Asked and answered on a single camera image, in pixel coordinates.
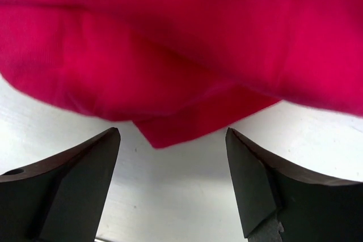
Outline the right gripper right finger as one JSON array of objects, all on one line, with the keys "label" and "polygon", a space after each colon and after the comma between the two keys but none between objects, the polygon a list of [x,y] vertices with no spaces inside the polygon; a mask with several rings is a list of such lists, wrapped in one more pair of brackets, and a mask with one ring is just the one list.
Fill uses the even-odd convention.
[{"label": "right gripper right finger", "polygon": [[362,183],[292,163],[235,129],[226,151],[248,241],[361,241]]}]

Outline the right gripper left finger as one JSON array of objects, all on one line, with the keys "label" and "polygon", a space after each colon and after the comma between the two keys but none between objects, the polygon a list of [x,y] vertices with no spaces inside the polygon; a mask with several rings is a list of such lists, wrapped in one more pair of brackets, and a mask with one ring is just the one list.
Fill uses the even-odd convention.
[{"label": "right gripper left finger", "polygon": [[120,146],[110,128],[1,175],[1,241],[94,241]]}]

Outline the crimson red t-shirt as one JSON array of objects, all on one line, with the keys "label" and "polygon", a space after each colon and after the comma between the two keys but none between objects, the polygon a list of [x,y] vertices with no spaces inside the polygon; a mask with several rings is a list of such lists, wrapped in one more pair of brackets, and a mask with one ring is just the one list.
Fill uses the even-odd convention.
[{"label": "crimson red t-shirt", "polygon": [[1,0],[1,75],[155,148],[280,100],[362,116],[362,0]]}]

